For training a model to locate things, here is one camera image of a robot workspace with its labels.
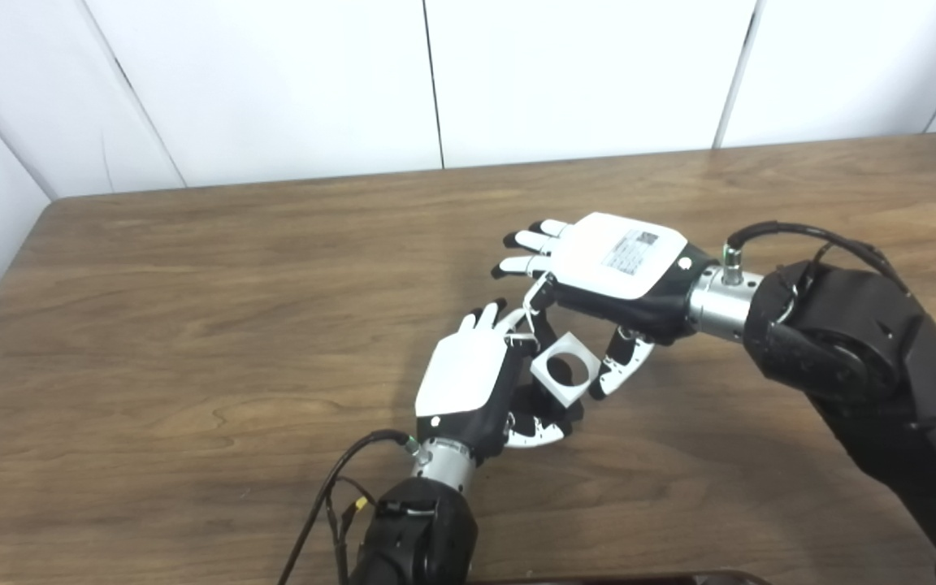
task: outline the wood grain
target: wood grain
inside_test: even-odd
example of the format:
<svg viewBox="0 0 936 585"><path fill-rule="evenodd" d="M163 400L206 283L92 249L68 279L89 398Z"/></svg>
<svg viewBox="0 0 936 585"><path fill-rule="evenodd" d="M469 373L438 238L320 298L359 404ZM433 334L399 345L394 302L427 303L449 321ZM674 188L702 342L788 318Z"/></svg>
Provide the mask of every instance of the wood grain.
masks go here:
<svg viewBox="0 0 936 585"><path fill-rule="evenodd" d="M436 340L524 292L488 276L501 237L592 210L706 249L818 223L880 245L936 318L936 134L58 201L0 285L0 583L272 582L342 449L412 428ZM814 244L752 248L766 271ZM597 351L612 330L556 325ZM409 467L378 447L349 471L382 490ZM570 440L484 464L470 500L476 581L932 580L803 397L710 338L658 349ZM332 563L318 531L294 582Z"/></svg>

